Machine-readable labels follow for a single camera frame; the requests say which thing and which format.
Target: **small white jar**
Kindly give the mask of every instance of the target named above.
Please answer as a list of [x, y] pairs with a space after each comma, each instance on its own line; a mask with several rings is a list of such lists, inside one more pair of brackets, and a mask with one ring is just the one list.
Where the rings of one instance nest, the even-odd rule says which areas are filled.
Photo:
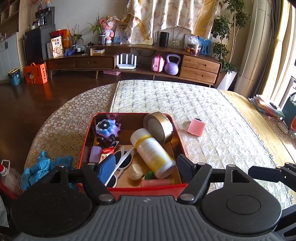
[[158, 179], [164, 179], [172, 173], [176, 166], [175, 160], [146, 129], [136, 130], [131, 136], [131, 143]]

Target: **cloth draped over television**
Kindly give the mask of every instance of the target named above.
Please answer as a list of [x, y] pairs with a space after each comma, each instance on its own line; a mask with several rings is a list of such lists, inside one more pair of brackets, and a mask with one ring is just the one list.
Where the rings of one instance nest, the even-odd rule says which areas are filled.
[[153, 37], [153, 33], [184, 27], [192, 34], [209, 38], [219, 0], [128, 0], [118, 20], [127, 24], [131, 44]]

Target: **gray curtain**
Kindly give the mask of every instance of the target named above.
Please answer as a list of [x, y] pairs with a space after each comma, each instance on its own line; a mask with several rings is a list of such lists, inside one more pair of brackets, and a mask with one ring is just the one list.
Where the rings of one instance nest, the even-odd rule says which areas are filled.
[[271, 10], [271, 21], [272, 21], [272, 34], [271, 34], [271, 41], [269, 45], [269, 50], [266, 58], [266, 65], [262, 71], [262, 75], [255, 87], [255, 90], [252, 96], [259, 95], [263, 91], [263, 87], [265, 84], [265, 80], [267, 77], [268, 69], [271, 64], [271, 56], [274, 51], [274, 38], [279, 29], [279, 22], [281, 18], [281, 8], [283, 0], [271, 0], [272, 1], [272, 10]]

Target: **white sunglasses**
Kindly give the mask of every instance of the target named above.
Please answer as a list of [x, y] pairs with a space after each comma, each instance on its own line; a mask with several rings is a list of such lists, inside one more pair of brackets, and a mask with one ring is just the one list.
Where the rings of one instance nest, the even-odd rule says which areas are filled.
[[116, 159], [116, 166], [119, 164], [119, 167], [117, 168], [117, 171], [119, 172], [115, 174], [116, 170], [114, 171], [111, 178], [109, 178], [108, 181], [105, 183], [106, 187], [108, 188], [116, 187], [118, 179], [120, 178], [124, 170], [126, 170], [131, 165], [133, 161], [133, 154], [134, 154], [134, 148], [131, 148], [128, 151], [124, 151], [124, 146], [122, 146], [119, 151], [114, 153], [114, 156]]

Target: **dark wood floor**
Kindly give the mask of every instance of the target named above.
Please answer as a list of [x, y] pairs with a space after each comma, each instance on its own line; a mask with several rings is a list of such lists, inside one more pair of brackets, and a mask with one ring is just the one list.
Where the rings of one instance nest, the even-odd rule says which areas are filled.
[[86, 90], [130, 79], [150, 80], [152, 76], [99, 73], [98, 79], [94, 79], [94, 72], [76, 71], [57, 73], [44, 85], [0, 84], [0, 161], [10, 160], [11, 166], [22, 174], [35, 135], [56, 109]]

